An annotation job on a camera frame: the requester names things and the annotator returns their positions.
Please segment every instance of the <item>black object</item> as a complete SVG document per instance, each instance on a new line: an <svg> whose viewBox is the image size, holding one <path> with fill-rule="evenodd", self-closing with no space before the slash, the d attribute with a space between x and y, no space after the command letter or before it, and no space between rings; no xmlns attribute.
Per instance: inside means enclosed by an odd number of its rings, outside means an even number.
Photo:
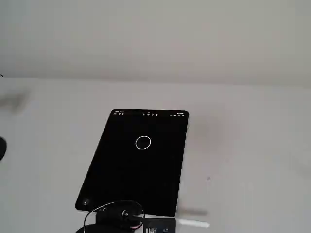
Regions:
<svg viewBox="0 0 311 233"><path fill-rule="evenodd" d="M134 200L146 214L174 217L188 124L183 110L111 111L76 201L91 211Z"/></svg>
<svg viewBox="0 0 311 233"><path fill-rule="evenodd" d="M0 137L0 161L4 157L4 154L6 152L6 147L7 147L6 141L4 140L4 138Z"/></svg>
<svg viewBox="0 0 311 233"><path fill-rule="evenodd" d="M140 218L133 206L110 206L97 212L96 223L85 227L86 233L133 233L137 223L143 224L143 233L175 233L175 218ZM76 233L84 233L83 227Z"/></svg>

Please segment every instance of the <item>white desk surface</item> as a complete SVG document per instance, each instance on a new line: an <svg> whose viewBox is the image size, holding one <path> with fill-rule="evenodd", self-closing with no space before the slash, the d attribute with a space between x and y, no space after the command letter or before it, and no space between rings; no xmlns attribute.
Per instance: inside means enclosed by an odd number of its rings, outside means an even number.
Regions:
<svg viewBox="0 0 311 233"><path fill-rule="evenodd" d="M0 79L12 93L26 98L0 108L1 232L81 227L74 204L113 108L189 111L178 216L209 222L201 232L310 232L311 90Z"/></svg>

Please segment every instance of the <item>tablet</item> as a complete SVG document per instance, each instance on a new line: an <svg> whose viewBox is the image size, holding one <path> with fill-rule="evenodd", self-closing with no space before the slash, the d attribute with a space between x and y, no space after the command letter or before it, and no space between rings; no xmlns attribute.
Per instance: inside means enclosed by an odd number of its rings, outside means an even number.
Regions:
<svg viewBox="0 0 311 233"><path fill-rule="evenodd" d="M76 208L135 200L146 214L175 217L188 118L184 110L112 110Z"/></svg>

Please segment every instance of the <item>white circle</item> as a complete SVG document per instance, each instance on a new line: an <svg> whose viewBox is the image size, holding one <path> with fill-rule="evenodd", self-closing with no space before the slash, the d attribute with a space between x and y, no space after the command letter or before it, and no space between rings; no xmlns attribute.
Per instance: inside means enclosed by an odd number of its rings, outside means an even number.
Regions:
<svg viewBox="0 0 311 233"><path fill-rule="evenodd" d="M139 148L139 147L137 146L137 141L138 141L140 138L142 138L142 137L147 137L147 138L149 139L149 145L148 145L147 147L145 147L145 148ZM150 145L151 145L151 139L150 139L150 137L148 137L148 136L141 136L141 137L139 137L138 139L136 139L136 142L135 142L135 146L137 147L137 149L140 149L140 150L147 149L148 147L150 147Z"/></svg>

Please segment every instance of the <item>cable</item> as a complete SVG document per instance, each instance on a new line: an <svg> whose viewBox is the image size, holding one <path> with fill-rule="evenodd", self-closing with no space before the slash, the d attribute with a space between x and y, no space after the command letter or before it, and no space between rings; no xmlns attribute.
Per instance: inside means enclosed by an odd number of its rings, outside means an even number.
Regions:
<svg viewBox="0 0 311 233"><path fill-rule="evenodd" d="M86 219L87 219L87 217L89 216L89 214L93 213L94 211L96 211L96 210L98 210L98 209L100 209L100 208L103 208L103 207L106 207L106 206L108 206L108 205L115 204L115 203L118 203L118 202L122 202L122 201L129 201L129 202L133 202L133 203L138 204L138 205L140 206L140 208L141 208L141 211L142 211L142 214L143 214L143 219L145 219L145 212L144 212L144 209L142 208L142 205L139 204L137 201L134 201L134 200L118 200L118 201L113 201L113 202L107 203L107 204L105 204L105 205L102 205L102 206L100 206L100 207L97 207L97 208L95 208L94 210L88 212L88 214L87 214L86 217L84 218L84 222L83 222L83 232L86 233ZM132 229L132 230L137 230L137 229L139 229L139 228L142 226L142 224L143 224L143 223L141 222L139 226L137 226L137 227L131 227L131 229Z"/></svg>

